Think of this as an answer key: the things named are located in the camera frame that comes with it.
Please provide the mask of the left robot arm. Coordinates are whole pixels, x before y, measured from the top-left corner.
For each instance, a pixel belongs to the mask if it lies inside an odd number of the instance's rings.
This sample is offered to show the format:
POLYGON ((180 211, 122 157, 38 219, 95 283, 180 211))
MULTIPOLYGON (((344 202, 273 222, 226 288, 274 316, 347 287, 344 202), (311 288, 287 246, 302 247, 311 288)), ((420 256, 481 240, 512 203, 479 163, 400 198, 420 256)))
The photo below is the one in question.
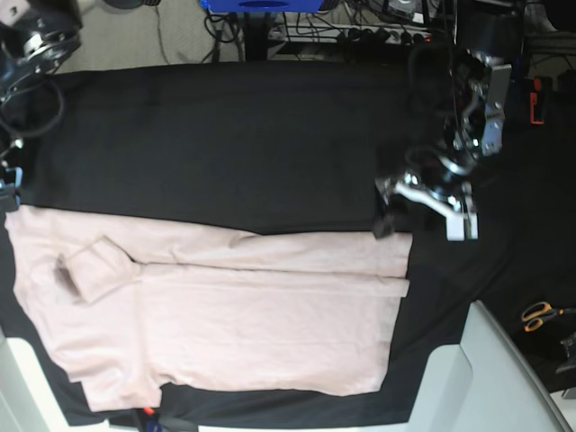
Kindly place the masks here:
POLYGON ((445 219, 450 241, 477 239, 473 174, 485 158, 500 152, 514 60, 524 38, 523 1, 444 1, 440 6, 446 39, 418 45, 409 54, 414 96, 419 54, 442 47, 448 54, 451 93, 444 112, 443 138, 433 146, 409 148, 406 169, 379 177, 375 188, 382 215, 373 225, 378 239, 395 230, 392 201, 402 197, 445 219))

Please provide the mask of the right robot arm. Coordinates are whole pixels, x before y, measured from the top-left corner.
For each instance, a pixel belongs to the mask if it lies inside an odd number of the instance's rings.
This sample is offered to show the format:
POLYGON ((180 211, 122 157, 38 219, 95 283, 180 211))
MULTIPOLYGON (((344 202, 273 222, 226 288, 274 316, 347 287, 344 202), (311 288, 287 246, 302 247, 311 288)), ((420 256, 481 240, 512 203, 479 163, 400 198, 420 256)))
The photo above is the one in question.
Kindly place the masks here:
POLYGON ((64 95, 50 78, 80 47, 81 14, 76 1, 3 1, 1 3, 1 210, 20 206, 23 170, 9 166, 10 154, 26 140, 52 130, 65 110, 64 95), (8 105, 18 97, 49 86, 58 109, 38 126, 9 121, 8 105))

